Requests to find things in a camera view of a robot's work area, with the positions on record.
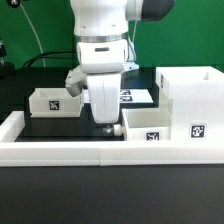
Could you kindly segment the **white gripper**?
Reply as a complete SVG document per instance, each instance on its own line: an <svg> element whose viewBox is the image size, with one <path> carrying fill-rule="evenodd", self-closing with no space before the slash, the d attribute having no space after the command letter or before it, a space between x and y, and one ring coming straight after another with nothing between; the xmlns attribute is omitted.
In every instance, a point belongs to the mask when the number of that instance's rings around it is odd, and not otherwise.
<svg viewBox="0 0 224 224"><path fill-rule="evenodd" d="M104 136L113 136L112 124L118 121L120 108L121 74L88 74L87 87L94 121L107 124Z"/></svg>

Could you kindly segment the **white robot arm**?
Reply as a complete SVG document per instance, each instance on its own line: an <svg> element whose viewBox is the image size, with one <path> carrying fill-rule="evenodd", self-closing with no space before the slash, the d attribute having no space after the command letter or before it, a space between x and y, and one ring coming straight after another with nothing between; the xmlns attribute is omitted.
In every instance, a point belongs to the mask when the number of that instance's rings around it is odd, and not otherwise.
<svg viewBox="0 0 224 224"><path fill-rule="evenodd" d="M79 65L65 81L76 96L88 89L94 121L114 133L120 110L121 75L133 68L136 54L128 23L159 21L176 0L70 0L75 16L74 35Z"/></svg>

